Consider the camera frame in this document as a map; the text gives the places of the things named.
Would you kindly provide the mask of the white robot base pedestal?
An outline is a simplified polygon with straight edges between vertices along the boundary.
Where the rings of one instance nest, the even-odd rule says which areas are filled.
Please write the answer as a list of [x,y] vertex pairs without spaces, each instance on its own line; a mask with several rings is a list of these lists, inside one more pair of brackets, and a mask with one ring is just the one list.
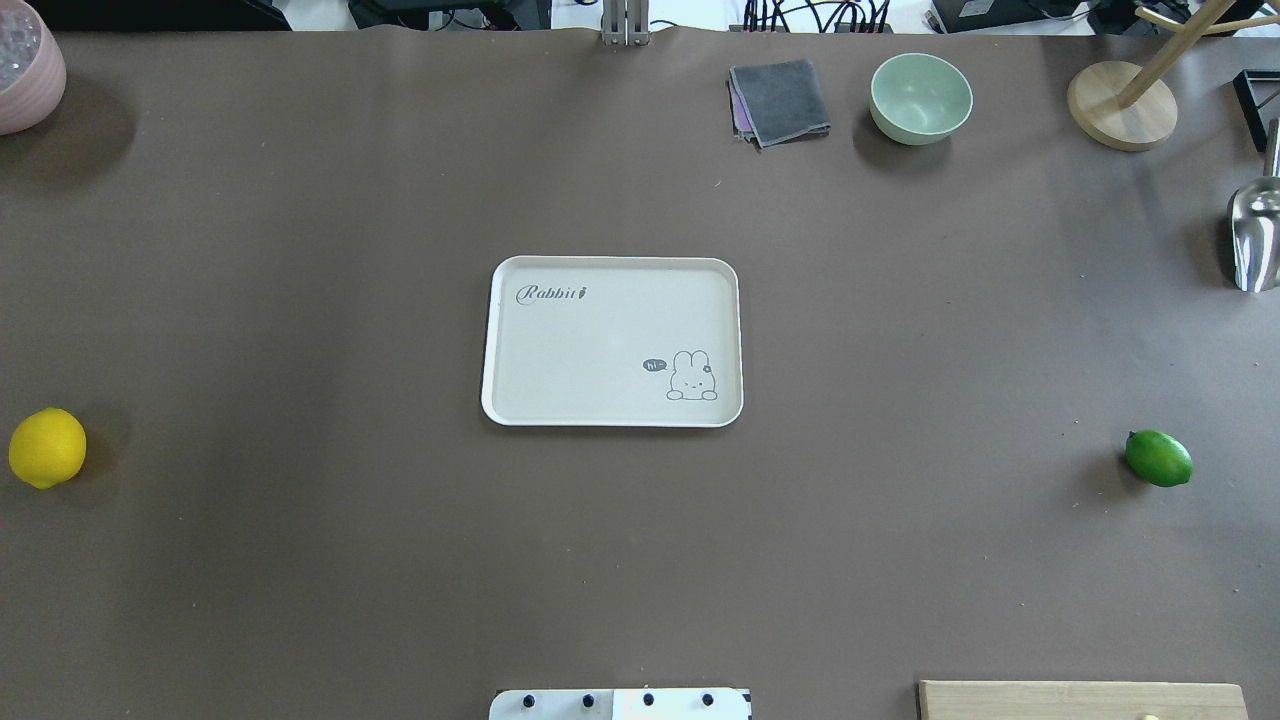
[[730,687],[502,691],[489,719],[751,719],[749,691]]

